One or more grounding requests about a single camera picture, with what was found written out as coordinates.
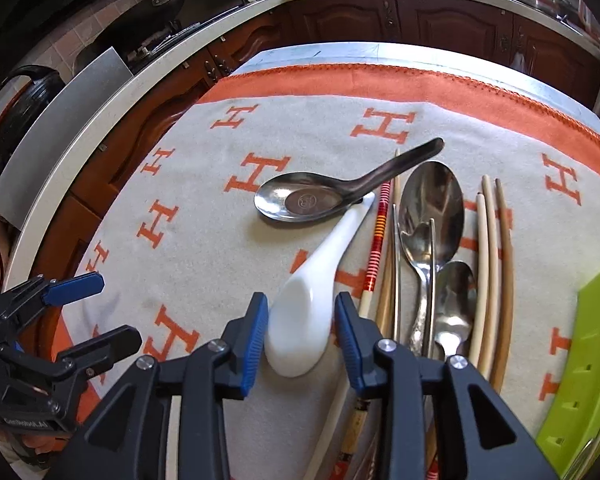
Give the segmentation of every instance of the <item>red striped chopstick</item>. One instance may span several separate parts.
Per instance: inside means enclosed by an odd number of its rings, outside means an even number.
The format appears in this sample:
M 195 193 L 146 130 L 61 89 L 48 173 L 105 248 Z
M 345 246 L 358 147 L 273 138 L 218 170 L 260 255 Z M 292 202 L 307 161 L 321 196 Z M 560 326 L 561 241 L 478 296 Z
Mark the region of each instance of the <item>red striped chopstick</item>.
M 380 269 L 380 256 L 382 253 L 382 241 L 384 240 L 384 229 L 386 227 L 386 215 L 389 211 L 389 200 L 391 195 L 391 182 L 385 182 L 380 187 L 380 202 L 378 203 L 378 215 L 376 216 L 376 227 L 374 228 L 374 239 L 371 242 L 369 260 L 366 264 L 365 285 L 360 298 L 360 316 L 368 317 L 371 298 L 378 279 Z

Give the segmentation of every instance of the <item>cabinet door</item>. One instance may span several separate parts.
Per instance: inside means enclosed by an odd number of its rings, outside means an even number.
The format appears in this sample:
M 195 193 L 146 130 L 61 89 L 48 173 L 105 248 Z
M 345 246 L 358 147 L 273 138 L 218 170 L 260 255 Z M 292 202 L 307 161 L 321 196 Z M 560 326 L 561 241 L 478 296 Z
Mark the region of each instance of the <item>cabinet door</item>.
M 514 54 L 526 74 L 593 109 L 600 90 L 600 61 L 573 41 L 521 16 L 514 18 Z
M 230 30 L 207 47 L 222 75 L 257 53 L 297 44 L 286 7 L 276 7 Z
M 300 43 L 400 40 L 395 0 L 296 0 L 288 8 Z
M 402 42 L 509 64 L 510 12 L 469 0 L 397 0 Z
M 174 69 L 110 131 L 74 180 L 72 193 L 103 217 L 156 143 L 219 77 L 206 48 Z
M 102 219 L 68 193 L 54 215 L 31 269 L 31 275 L 64 280 L 75 275 Z M 50 358 L 59 307 L 50 307 L 20 338 L 25 351 Z

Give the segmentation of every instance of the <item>table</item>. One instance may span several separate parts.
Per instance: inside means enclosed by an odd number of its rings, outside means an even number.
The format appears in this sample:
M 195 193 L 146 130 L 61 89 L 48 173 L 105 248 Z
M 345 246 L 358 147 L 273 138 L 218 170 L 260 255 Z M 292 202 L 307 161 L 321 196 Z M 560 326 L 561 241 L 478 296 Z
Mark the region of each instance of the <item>table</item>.
M 480 64 L 474 64 L 468 78 L 465 56 L 444 66 L 441 51 L 392 45 L 390 56 L 380 56 L 389 52 L 380 45 L 371 47 L 376 60 L 398 62 L 343 63 L 361 58 L 358 46 L 350 56 L 340 55 L 340 62 L 333 62 L 336 46 L 314 48 L 320 50 L 316 57 L 323 48 L 333 57 L 283 66 L 283 51 L 292 50 L 281 49 L 254 58 L 161 139 L 80 263 L 78 273 L 102 273 L 104 292 L 65 307 L 55 348 L 128 323 L 141 332 L 142 352 L 159 360 L 191 352 L 241 316 L 254 290 L 272 301 L 337 221 L 294 229 L 264 222 L 253 207 L 259 184 L 283 171 L 354 178 L 390 158 L 396 147 L 408 150 L 442 136 L 446 147 L 436 160 L 453 169 L 465 199 L 456 258 L 474 272 L 480 177 L 497 176 L 506 188 L 516 304 L 503 396 L 537 433 L 564 368 L 577 290 L 600 269 L 600 134 L 589 126 L 595 120 L 558 92 L 507 69 L 493 78 L 495 72 L 479 73 Z M 300 51 L 296 59 L 304 55 Z M 429 67 L 437 59 L 438 70 L 423 70 L 427 59 Z M 264 70 L 251 71 L 258 66 Z M 493 69 L 490 63 L 483 67 Z M 488 77 L 492 81 L 480 80 Z M 373 223 L 370 214 L 347 250 L 336 292 L 360 296 Z M 416 280 L 403 266 L 406 333 Z M 92 403 L 130 361 L 91 381 Z M 302 478 L 341 371 L 334 345 L 294 380 L 277 377 L 263 360 L 250 397 L 225 407 L 236 480 Z M 339 438 L 343 429 L 336 432 Z M 173 425 L 171 432 L 175 436 Z M 320 480 L 338 447 L 334 441 Z

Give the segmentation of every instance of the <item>chopstick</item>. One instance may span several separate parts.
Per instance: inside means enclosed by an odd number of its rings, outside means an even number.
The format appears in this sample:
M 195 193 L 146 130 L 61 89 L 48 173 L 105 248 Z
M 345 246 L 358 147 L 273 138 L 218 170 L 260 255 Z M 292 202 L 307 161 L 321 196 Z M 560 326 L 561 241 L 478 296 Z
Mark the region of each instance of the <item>chopstick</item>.
M 400 150 L 395 150 L 395 156 L 400 155 Z M 382 275 L 382 284 L 380 286 L 380 299 L 376 309 L 376 325 L 380 329 L 383 337 L 391 337 L 398 343 L 400 342 L 400 258 L 402 256 L 400 238 L 397 229 L 398 215 L 397 206 L 400 204 L 400 195 L 402 192 L 400 186 L 400 177 L 396 176 L 393 182 L 393 214 L 391 216 L 391 228 L 387 231 L 386 257 L 384 260 L 384 273 Z M 378 447 L 379 430 L 370 446 L 372 451 L 371 462 L 366 478 L 369 479 L 375 474 L 376 468 L 376 448 Z M 360 469 L 354 475 L 357 478 Z
M 386 231 L 386 220 L 387 212 L 389 207 L 389 198 L 391 194 L 391 182 L 385 182 L 380 187 L 380 202 L 378 204 L 378 216 L 376 217 L 376 226 L 374 229 L 374 239 L 371 244 L 371 251 L 369 253 L 369 261 L 366 267 L 366 279 L 365 279 L 365 290 L 363 291 L 362 297 L 360 298 L 360 308 L 358 309 L 360 317 L 368 317 L 369 307 L 371 305 L 371 299 L 376 286 L 376 278 L 378 277 L 378 269 L 380 267 L 380 257 L 382 253 L 382 242 L 384 240 L 384 233 Z M 389 248 L 391 247 L 391 240 L 387 243 L 387 254 L 389 254 Z M 384 312 L 376 310 L 376 320 L 378 315 L 386 316 Z M 360 434 L 365 427 L 366 415 L 368 413 L 370 402 L 368 400 L 357 399 L 356 405 L 349 418 L 347 425 L 347 431 L 345 433 L 342 446 L 340 447 L 340 453 L 336 463 L 331 469 L 329 476 L 330 480 L 336 480 L 342 478 L 349 469 L 351 459 L 353 458 L 356 449 L 358 448 L 358 441 Z
M 484 335 L 480 347 L 478 371 L 483 377 L 491 375 L 493 367 L 494 348 L 498 332 L 498 293 L 500 277 L 498 275 L 498 237 L 496 232 L 496 209 L 491 189 L 491 179 L 488 175 L 482 177 L 482 192 L 487 209 L 487 232 L 489 241 L 489 286 L 487 296 L 487 311 L 484 321 Z
M 385 182 L 380 187 L 380 200 L 378 203 L 378 215 L 376 216 L 376 224 L 374 227 L 374 238 L 371 244 L 371 250 L 369 251 L 369 260 L 366 266 L 366 276 L 365 276 L 365 290 L 362 292 L 362 297 L 360 298 L 360 307 L 358 312 L 362 317 L 368 317 L 369 309 L 371 306 L 371 300 L 373 298 L 374 288 L 376 286 L 376 279 L 378 277 L 378 268 L 380 261 L 380 253 L 382 251 L 382 239 L 384 238 L 384 234 L 386 233 L 386 220 L 388 213 L 388 205 L 389 205 L 389 195 L 391 193 L 391 183 Z M 387 254 L 389 253 L 389 244 L 387 244 Z M 387 267 L 389 260 L 385 264 L 384 276 L 382 277 L 382 290 L 381 290 L 381 298 L 384 294 L 384 283 L 386 281 Z M 309 460 L 309 465 L 307 466 L 306 472 L 304 473 L 303 480 L 314 480 L 320 466 L 322 465 L 322 461 L 324 460 L 324 456 L 329 449 L 329 445 L 333 439 L 333 435 L 335 434 L 336 427 L 338 425 L 338 420 L 340 419 L 340 415 L 342 414 L 342 410 L 344 408 L 344 403 L 347 399 L 347 393 L 349 391 L 349 379 L 345 374 L 340 375 L 340 379 L 338 380 L 338 384 L 336 386 L 336 393 L 333 397 L 333 401 L 331 402 L 331 407 L 329 408 L 329 413 L 327 414 L 326 421 L 324 423 L 324 427 L 322 428 L 322 432 L 320 433 L 320 437 L 318 438 L 318 442 L 315 445 L 314 454 Z M 356 420 L 356 412 L 360 410 L 354 411 L 352 414 L 352 419 L 349 421 L 349 428 L 353 424 L 358 424 L 359 421 Z M 362 430 L 362 426 L 364 425 L 364 420 L 362 420 L 362 424 L 360 424 L 360 431 Z M 358 438 L 354 433 L 349 434 L 349 429 L 347 429 L 347 434 L 342 444 L 342 448 L 340 450 L 340 455 L 353 455 L 353 453 L 349 452 L 352 446 L 357 446 Z M 334 475 L 335 466 L 332 470 L 331 475 Z
M 395 150 L 395 156 L 400 155 L 400 150 Z M 400 252 L 400 233 L 398 231 L 398 206 L 400 205 L 400 196 L 402 187 L 400 186 L 400 175 L 394 177 L 394 330 L 392 337 L 396 342 L 400 342 L 400 261 L 402 253 Z
M 488 180 L 488 177 L 487 177 L 487 183 L 490 188 L 490 181 Z M 484 355 L 484 353 L 481 351 L 481 347 L 483 347 L 483 345 L 484 345 L 484 341 L 483 341 L 484 335 L 485 335 L 484 327 L 485 327 L 485 322 L 486 322 L 485 318 L 486 318 L 486 313 L 487 313 L 487 301 L 488 301 L 488 297 L 489 297 L 488 292 L 489 292 L 489 284 L 490 284 L 489 277 L 490 277 L 490 249 L 491 249 L 491 246 L 490 246 L 490 240 L 489 240 L 489 236 L 488 236 L 488 214 L 487 214 L 485 196 L 482 193 L 478 193 L 475 201 L 477 204 L 477 216 L 478 216 L 478 283 L 477 283 L 478 297 L 477 297 L 477 301 L 476 301 L 476 313 L 475 313 L 474 328 L 473 328 L 473 332 L 472 332 L 471 346 L 469 348 L 469 361 L 472 365 L 477 367 L 478 370 L 480 370 L 480 367 L 478 366 L 478 362 L 480 362 L 481 356 Z M 509 231 L 508 231 L 508 222 L 507 222 L 507 218 L 506 218 L 506 207 L 499 205 L 499 209 L 500 209 L 501 228 L 502 228 L 502 219 L 505 218 L 505 222 L 507 225 L 507 234 L 508 234 Z M 495 211 L 493 211 L 493 221 L 495 221 Z M 496 253 L 495 253 L 496 260 L 495 261 L 496 261 L 496 265 L 497 265 L 497 257 L 498 257 L 497 246 L 494 245 L 494 247 L 496 249 Z M 504 258 L 504 254 L 505 254 L 505 250 L 504 250 L 504 243 L 503 243 L 503 258 Z M 498 346 L 498 349 L 500 350 L 500 352 L 502 352 L 502 346 Z M 494 369 L 496 369 L 497 367 L 502 366 L 502 365 L 504 365 L 504 367 L 506 367 L 506 365 L 507 365 L 506 359 L 504 359 L 504 362 L 503 362 L 502 358 L 501 358 L 500 361 L 498 361 L 498 362 L 499 362 L 499 364 L 497 366 L 494 366 Z M 483 374 L 483 376 L 486 376 L 484 370 L 480 370 L 480 372 Z M 428 471 L 428 470 L 430 470 L 431 465 L 436 457 L 436 449 L 437 449 L 436 428 L 433 424 L 427 430 L 425 443 L 426 443 L 425 466 L 427 467 L 427 471 Z
M 500 179 L 496 179 L 496 196 L 500 210 L 500 243 L 502 244 L 502 304 L 500 307 L 500 323 L 498 327 L 498 344 L 496 345 L 493 370 L 491 371 L 491 386 L 500 393 L 504 382 L 504 373 L 509 359 L 511 331 L 513 327 L 513 247 L 509 232 L 507 203 Z
M 487 208 L 484 195 L 478 193 L 475 203 L 478 212 L 478 297 L 475 307 L 474 330 L 469 348 L 469 362 L 478 367 L 480 346 L 484 334 L 484 321 L 487 313 L 487 296 L 489 287 L 489 241 L 487 234 Z
M 386 217 L 389 210 L 389 200 L 391 195 L 391 182 L 385 182 L 380 186 L 380 200 L 378 202 L 378 215 L 376 216 L 376 225 L 374 227 L 374 239 L 371 242 L 369 251 L 369 260 L 366 264 L 365 286 L 360 298 L 360 307 L 358 313 L 361 317 L 369 316 L 371 299 L 373 298 L 380 268 L 380 257 L 382 253 L 382 242 L 386 232 Z

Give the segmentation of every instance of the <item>stainless steel spoon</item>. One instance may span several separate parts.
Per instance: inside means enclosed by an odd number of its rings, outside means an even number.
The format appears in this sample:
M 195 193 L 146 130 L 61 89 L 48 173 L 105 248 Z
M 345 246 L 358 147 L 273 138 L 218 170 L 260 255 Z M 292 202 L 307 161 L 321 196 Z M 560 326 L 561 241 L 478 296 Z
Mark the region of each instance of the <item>stainless steel spoon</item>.
M 254 203 L 264 216 L 282 222 L 311 222 L 326 218 L 357 202 L 383 182 L 436 156 L 444 147 L 436 138 L 388 160 L 355 180 L 317 173 L 287 173 L 266 181 Z
M 437 279 L 435 341 L 446 361 L 471 335 L 477 290 L 474 274 L 464 262 L 449 262 L 438 271 Z
M 452 171 L 437 161 L 425 162 L 411 173 L 402 191 L 398 214 L 402 249 L 420 279 L 416 317 L 409 341 L 411 351 L 417 355 L 422 355 L 425 332 L 430 333 L 426 330 L 427 298 L 430 296 L 427 291 L 432 266 L 430 218 L 435 222 L 435 265 L 439 269 L 451 260 L 460 246 L 464 201 Z

